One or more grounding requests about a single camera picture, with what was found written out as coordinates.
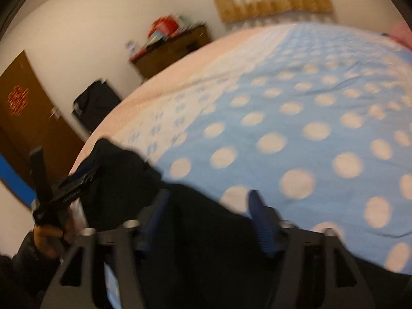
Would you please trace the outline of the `left hand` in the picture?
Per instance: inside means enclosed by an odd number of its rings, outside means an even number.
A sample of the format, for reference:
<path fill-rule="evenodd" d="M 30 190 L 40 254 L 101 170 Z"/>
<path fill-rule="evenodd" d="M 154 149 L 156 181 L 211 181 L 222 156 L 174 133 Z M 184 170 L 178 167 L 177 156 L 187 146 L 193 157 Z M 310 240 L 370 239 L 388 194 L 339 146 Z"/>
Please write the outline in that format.
<path fill-rule="evenodd" d="M 37 250 L 48 259 L 57 259 L 64 255 L 63 239 L 68 244 L 73 244 L 76 238 L 73 212 L 68 209 L 68 217 L 64 229 L 51 225 L 35 225 L 33 228 L 33 240 Z"/>

